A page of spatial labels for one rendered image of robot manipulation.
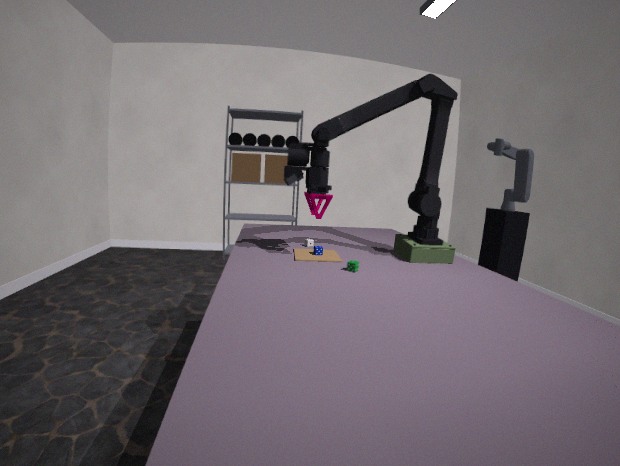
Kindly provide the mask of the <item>tan mat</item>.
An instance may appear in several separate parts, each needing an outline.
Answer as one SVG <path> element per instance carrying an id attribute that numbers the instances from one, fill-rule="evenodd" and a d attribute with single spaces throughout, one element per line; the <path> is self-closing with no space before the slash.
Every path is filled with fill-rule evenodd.
<path id="1" fill-rule="evenodd" d="M 323 255 L 315 255 L 314 249 L 294 248 L 295 261 L 342 262 L 335 250 L 323 250 Z"/>

